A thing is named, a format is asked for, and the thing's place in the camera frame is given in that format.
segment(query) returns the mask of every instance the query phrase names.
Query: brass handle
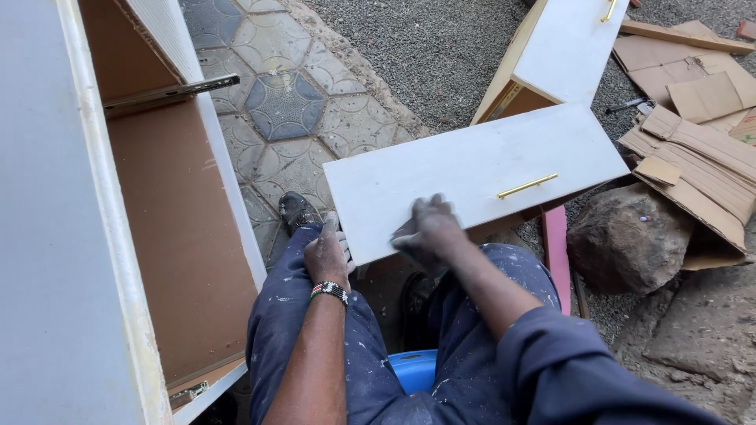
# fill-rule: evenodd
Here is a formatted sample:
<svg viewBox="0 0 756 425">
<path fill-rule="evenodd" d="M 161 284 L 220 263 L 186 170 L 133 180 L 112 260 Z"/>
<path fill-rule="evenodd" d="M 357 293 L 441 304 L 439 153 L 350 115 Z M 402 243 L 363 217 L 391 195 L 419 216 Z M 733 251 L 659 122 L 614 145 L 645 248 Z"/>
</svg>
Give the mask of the brass handle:
<svg viewBox="0 0 756 425">
<path fill-rule="evenodd" d="M 499 199 L 503 199 L 506 195 L 511 195 L 515 192 L 519 192 L 522 190 L 525 190 L 527 188 L 530 188 L 535 185 L 540 185 L 546 180 L 551 180 L 552 178 L 556 178 L 556 173 L 553 173 L 552 175 L 547 175 L 546 177 L 539 178 L 538 180 L 531 181 L 530 183 L 525 183 L 522 186 L 517 186 L 514 189 L 509 189 L 508 191 L 501 192 L 500 194 L 496 195 Z"/>
<path fill-rule="evenodd" d="M 617 0 L 610 0 L 612 2 L 612 5 L 609 6 L 609 13 L 606 14 L 605 17 L 601 18 L 601 22 L 606 22 L 612 17 L 612 12 L 614 11 L 614 7 L 617 5 Z"/>
</svg>

